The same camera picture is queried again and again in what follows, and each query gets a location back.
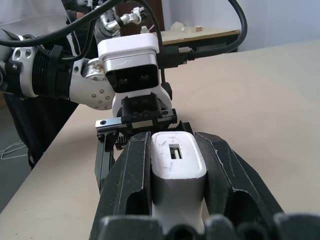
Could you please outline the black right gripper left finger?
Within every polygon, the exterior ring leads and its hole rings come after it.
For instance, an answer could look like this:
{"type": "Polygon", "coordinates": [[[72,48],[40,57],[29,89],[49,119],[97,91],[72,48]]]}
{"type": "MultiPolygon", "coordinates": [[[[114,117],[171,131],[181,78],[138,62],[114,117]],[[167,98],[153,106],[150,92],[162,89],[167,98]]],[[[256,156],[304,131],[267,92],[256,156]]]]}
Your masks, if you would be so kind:
{"type": "Polygon", "coordinates": [[[107,174],[88,240],[98,240],[104,217],[149,216],[151,211],[151,133],[142,132],[131,137],[107,174]]]}

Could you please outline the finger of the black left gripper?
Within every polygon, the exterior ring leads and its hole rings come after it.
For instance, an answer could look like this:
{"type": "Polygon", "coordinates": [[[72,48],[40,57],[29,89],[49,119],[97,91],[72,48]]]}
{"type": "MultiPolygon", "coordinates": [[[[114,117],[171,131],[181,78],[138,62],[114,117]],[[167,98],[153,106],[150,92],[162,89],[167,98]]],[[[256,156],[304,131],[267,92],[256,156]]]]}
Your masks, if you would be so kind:
{"type": "Polygon", "coordinates": [[[171,132],[187,132],[190,134],[194,134],[191,124],[189,122],[180,121],[178,125],[170,127],[169,130],[171,132]]]}
{"type": "Polygon", "coordinates": [[[95,177],[101,194],[115,194],[126,183],[128,173],[129,136],[118,131],[99,131],[95,159],[95,177]]]}

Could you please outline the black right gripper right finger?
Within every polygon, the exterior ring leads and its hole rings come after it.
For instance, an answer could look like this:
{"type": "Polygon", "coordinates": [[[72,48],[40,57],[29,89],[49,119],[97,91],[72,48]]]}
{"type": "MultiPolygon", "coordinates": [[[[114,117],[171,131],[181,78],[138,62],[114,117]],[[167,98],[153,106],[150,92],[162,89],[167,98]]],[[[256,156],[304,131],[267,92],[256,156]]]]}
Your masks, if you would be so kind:
{"type": "Polygon", "coordinates": [[[209,214],[227,217],[235,226],[273,224],[273,216],[283,212],[260,175],[221,137],[196,132],[207,176],[205,202],[209,214]]]}

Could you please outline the white usb charger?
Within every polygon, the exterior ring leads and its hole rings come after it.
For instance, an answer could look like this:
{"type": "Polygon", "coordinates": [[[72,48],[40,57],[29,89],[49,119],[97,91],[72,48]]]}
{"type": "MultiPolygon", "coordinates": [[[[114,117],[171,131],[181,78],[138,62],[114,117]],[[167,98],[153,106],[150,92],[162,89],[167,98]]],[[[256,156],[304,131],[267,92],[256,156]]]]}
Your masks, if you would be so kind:
{"type": "Polygon", "coordinates": [[[164,234],[178,226],[204,233],[207,167],[195,137],[185,131],[158,132],[151,137],[150,149],[152,216],[164,234]]]}

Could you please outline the small white model object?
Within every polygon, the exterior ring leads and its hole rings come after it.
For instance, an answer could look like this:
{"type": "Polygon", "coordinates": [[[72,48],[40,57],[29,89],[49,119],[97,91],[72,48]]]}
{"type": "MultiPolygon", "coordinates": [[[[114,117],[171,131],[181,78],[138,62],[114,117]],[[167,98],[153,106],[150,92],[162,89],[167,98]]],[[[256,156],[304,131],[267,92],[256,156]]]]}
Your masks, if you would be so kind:
{"type": "Polygon", "coordinates": [[[176,32],[183,32],[185,30],[185,27],[186,26],[182,22],[176,21],[171,25],[170,30],[176,32]]]}

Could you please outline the silver robot in background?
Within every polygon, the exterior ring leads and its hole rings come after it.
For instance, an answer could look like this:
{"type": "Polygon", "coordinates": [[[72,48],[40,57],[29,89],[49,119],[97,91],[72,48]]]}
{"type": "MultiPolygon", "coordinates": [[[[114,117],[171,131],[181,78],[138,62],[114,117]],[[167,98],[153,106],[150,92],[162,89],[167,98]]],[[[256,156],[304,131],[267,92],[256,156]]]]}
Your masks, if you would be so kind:
{"type": "Polygon", "coordinates": [[[99,26],[102,27],[102,33],[106,32],[110,35],[113,35],[119,32],[126,25],[139,25],[142,22],[144,16],[144,7],[134,7],[130,13],[124,13],[120,17],[115,17],[114,20],[109,20],[108,13],[106,12],[98,18],[98,23],[99,26]]]}

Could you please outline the wooden background table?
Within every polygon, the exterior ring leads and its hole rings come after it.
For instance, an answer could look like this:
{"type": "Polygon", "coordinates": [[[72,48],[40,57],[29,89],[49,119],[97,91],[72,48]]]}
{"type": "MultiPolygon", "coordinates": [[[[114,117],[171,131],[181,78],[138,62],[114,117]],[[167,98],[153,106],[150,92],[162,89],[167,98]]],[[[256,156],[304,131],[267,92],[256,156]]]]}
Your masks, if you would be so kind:
{"type": "Polygon", "coordinates": [[[204,27],[199,32],[168,30],[162,31],[161,35],[165,47],[189,47],[196,51],[226,47],[238,38],[240,32],[239,29],[204,27]]]}

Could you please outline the small wooden blocks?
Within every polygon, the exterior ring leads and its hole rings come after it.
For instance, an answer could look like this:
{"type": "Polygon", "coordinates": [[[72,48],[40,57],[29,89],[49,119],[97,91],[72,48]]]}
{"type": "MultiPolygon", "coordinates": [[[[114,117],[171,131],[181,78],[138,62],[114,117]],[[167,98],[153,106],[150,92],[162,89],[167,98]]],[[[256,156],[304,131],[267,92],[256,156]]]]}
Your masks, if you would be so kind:
{"type": "Polygon", "coordinates": [[[181,32],[187,33],[187,34],[193,34],[198,33],[203,30],[202,26],[185,26],[181,28],[181,32]]]}

